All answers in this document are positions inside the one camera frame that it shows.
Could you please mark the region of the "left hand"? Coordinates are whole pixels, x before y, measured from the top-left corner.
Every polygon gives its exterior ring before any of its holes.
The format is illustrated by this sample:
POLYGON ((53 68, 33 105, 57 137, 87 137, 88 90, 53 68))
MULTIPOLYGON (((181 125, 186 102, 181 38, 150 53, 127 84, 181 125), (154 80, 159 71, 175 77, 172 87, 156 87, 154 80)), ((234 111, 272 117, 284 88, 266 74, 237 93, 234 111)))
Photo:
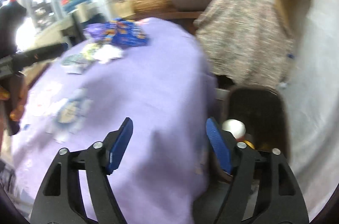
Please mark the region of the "left hand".
POLYGON ((4 99, 3 119, 18 123, 24 114, 28 100, 25 78, 18 76, 1 80, 1 98, 4 99))

